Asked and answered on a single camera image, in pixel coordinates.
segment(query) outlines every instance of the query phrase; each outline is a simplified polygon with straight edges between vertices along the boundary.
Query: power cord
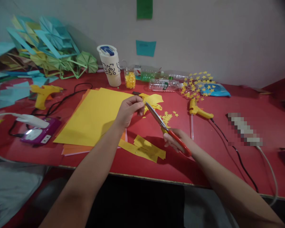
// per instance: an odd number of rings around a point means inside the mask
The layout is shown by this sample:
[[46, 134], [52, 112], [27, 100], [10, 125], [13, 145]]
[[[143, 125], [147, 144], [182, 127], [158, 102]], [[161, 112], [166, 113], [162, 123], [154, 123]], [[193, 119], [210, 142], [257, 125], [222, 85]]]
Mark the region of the power cord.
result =
[[[219, 130], [219, 131], [222, 133], [222, 135], [224, 136], [225, 140], [228, 142], [228, 139], [226, 138], [226, 136], [224, 135], [224, 133], [222, 132], [222, 130], [218, 127], [218, 125], [214, 122], [213, 118], [211, 118], [211, 121], [212, 121], [212, 123], [214, 123], [214, 125], [218, 128], [218, 130]], [[240, 161], [240, 164], [241, 164], [243, 170], [245, 171], [245, 173], [247, 174], [247, 176], [249, 177], [249, 179], [250, 179], [251, 182], [253, 183], [253, 185], [254, 185], [254, 187], [255, 187], [255, 189], [256, 189], [256, 192], [259, 193], [259, 189], [258, 189], [256, 183], [254, 182], [254, 180], [252, 179], [252, 177], [249, 175], [249, 173], [247, 172], [247, 170], [246, 170], [246, 168], [245, 168], [245, 166], [244, 166], [244, 164], [243, 164], [243, 162], [242, 162], [242, 158], [241, 158], [241, 156], [240, 156], [240, 153], [239, 153], [238, 150], [235, 148], [235, 146], [232, 146], [232, 147], [233, 147], [233, 149], [235, 149], [235, 151], [237, 152], [237, 156], [238, 156], [238, 159], [239, 159], [239, 161]]]
[[[71, 93], [70, 95], [64, 97], [61, 101], [58, 101], [58, 102], [52, 104], [52, 105], [50, 106], [50, 108], [48, 109], [48, 111], [47, 111], [46, 114], [38, 114], [38, 113], [35, 113], [36, 111], [39, 110], [39, 109], [35, 108], [35, 109], [32, 111], [31, 115], [34, 115], [34, 116], [45, 116], [45, 117], [48, 117], [48, 116], [52, 115], [52, 114], [60, 107], [60, 105], [61, 105], [66, 99], [68, 99], [68, 98], [74, 96], [75, 94], [77, 94], [77, 93], [79, 93], [79, 92], [87, 91], [88, 89], [76, 91], [77, 86], [83, 85], [83, 84], [90, 84], [91, 87], [90, 87], [89, 89], [92, 89], [92, 88], [93, 88], [93, 85], [92, 85], [91, 83], [89, 83], [89, 82], [79, 83], [79, 84], [75, 85], [75, 87], [74, 87], [74, 92], [73, 92], [73, 93]], [[9, 133], [10, 136], [15, 136], [15, 137], [22, 138], [22, 137], [24, 136], [24, 134], [12, 134], [12, 130], [15, 128], [16, 124], [17, 124], [17, 121], [15, 120], [14, 123], [12, 124], [11, 128], [9, 129], [9, 132], [8, 132], [8, 133]]]

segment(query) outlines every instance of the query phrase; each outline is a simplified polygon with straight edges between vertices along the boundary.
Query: glue gun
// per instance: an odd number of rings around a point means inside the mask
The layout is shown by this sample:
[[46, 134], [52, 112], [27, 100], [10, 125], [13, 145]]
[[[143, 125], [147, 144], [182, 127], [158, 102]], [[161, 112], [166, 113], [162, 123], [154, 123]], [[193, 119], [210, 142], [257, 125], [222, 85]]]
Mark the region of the glue gun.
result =
[[35, 107], [40, 110], [45, 110], [45, 100], [46, 98], [55, 92], [61, 92], [63, 88], [53, 85], [43, 85], [41, 88], [37, 85], [30, 85], [31, 91], [38, 94]]
[[200, 116], [202, 116], [202, 117], [205, 117], [205, 118], [207, 118], [207, 119], [211, 119], [211, 118], [213, 118], [213, 116], [214, 116], [212, 113], [210, 114], [210, 113], [207, 113], [207, 112], [201, 110], [201, 109], [196, 105], [196, 100], [195, 100], [195, 99], [191, 99], [191, 101], [190, 101], [189, 113], [190, 113], [191, 115], [196, 115], [196, 114], [198, 114], [198, 115], [200, 115]]

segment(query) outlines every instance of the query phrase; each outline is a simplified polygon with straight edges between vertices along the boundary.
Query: table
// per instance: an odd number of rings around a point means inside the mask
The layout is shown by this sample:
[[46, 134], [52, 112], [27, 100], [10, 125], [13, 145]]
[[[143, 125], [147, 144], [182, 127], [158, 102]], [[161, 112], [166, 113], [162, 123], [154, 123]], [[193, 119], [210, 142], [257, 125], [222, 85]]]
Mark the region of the table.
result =
[[[7, 82], [7, 84], [21, 83], [26, 80], [30, 84], [32, 83], [30, 79], [16, 79]], [[52, 101], [49, 101], [46, 106], [49, 107], [51, 104], [60, 101], [64, 96], [73, 92], [76, 84], [84, 82], [92, 83], [93, 88], [103, 87], [121, 92], [132, 92], [132, 90], [125, 87], [124, 82], [119, 88], [110, 87], [104, 73], [84, 74], [80, 79], [59, 79], [53, 82], [52, 85], [60, 86], [67, 90], [63, 94], [56, 96]], [[78, 89], [87, 89], [88, 86], [80, 85]], [[240, 112], [243, 117], [247, 118], [246, 120], [253, 126], [255, 132], [263, 137], [264, 146], [262, 149], [276, 174], [279, 197], [285, 197], [285, 165], [278, 158], [277, 153], [279, 147], [285, 148], [285, 110], [270, 96], [259, 95], [252, 89], [244, 89], [232, 85], [224, 86], [230, 92], [231, 98], [206, 97], [199, 106], [204, 108], [206, 112], [214, 114], [215, 122], [225, 133], [228, 140], [240, 152], [242, 161], [257, 184], [259, 192], [265, 195], [274, 195], [274, 182], [264, 158], [255, 147], [243, 146], [241, 144], [240, 139], [228, 125], [225, 115], [229, 112]], [[148, 90], [146, 83], [139, 81], [136, 82], [134, 91], [149, 95], [153, 94], [153, 92]], [[182, 97], [178, 92], [157, 93], [161, 94], [164, 100], [161, 103], [163, 110], [158, 111], [159, 115], [162, 115], [165, 111], [168, 113], [176, 111], [179, 116], [173, 116], [169, 122], [169, 126], [180, 128], [187, 134], [190, 134], [189, 100]], [[52, 116], [61, 117], [62, 122], [65, 123], [81, 100], [82, 94], [83, 92], [69, 98]], [[33, 106], [33, 101], [23, 99], [16, 102], [13, 106], [0, 110], [0, 113], [16, 112], [30, 114], [34, 108]], [[19, 162], [75, 168], [86, 156], [86, 154], [62, 156], [62, 144], [53, 143], [53, 138], [47, 145], [39, 148], [33, 148], [32, 145], [21, 143], [19, 138], [8, 135], [8, 129], [15, 120], [15, 117], [8, 115], [4, 118], [5, 120], [0, 124], [0, 155], [2, 157]], [[25, 125], [18, 123], [14, 129], [14, 133], [23, 133], [25, 130]], [[162, 132], [149, 112], [147, 112], [144, 119], [134, 116], [127, 132], [130, 143], [133, 143], [136, 135], [140, 135], [159, 148], [164, 148]], [[240, 166], [235, 150], [231, 146], [228, 146], [210, 120], [194, 116], [194, 141], [219, 163], [253, 187]], [[117, 149], [110, 172], [112, 174], [150, 180], [210, 187], [204, 174], [193, 159], [188, 159], [181, 154], [177, 154], [171, 148], [167, 148], [166, 151], [167, 157], [165, 160], [158, 158], [158, 163], [153, 163], [123, 149]]]

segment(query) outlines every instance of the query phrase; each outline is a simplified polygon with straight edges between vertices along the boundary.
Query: blue lid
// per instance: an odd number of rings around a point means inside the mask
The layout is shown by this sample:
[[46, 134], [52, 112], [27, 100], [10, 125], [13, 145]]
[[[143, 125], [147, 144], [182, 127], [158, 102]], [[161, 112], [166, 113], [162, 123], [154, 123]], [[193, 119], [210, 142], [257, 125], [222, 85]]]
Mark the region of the blue lid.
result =
[[114, 55], [114, 51], [109, 46], [101, 46], [100, 49], [102, 49], [104, 52], [109, 53], [110, 56]]

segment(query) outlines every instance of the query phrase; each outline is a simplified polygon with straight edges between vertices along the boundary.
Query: right hand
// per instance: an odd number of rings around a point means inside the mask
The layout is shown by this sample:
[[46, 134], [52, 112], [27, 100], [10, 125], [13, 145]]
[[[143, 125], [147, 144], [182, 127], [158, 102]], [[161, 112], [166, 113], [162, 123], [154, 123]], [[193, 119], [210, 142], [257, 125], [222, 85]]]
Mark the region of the right hand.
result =
[[[183, 143], [186, 144], [186, 146], [191, 152], [193, 152], [196, 147], [198, 148], [198, 145], [196, 145], [196, 143], [193, 142], [193, 140], [182, 130], [177, 128], [170, 128], [169, 130], [173, 131], [183, 141]], [[164, 140], [166, 142], [165, 147], [171, 146], [177, 153], [179, 153], [180, 151], [182, 153], [185, 152], [183, 147], [169, 134], [164, 134]]]

